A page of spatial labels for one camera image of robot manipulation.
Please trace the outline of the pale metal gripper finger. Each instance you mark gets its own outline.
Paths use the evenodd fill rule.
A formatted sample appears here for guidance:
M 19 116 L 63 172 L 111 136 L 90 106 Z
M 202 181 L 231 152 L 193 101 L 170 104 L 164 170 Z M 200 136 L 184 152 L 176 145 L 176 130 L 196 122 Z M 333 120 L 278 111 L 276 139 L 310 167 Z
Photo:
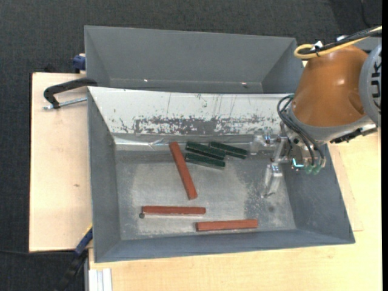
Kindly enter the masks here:
M 263 198 L 275 194 L 283 179 L 281 166 L 278 162 L 271 162 L 266 166 L 264 174 L 264 190 L 261 194 Z
M 250 142 L 250 154 L 257 155 L 263 150 L 271 150 L 275 146 L 274 140 L 270 135 L 255 135 Z

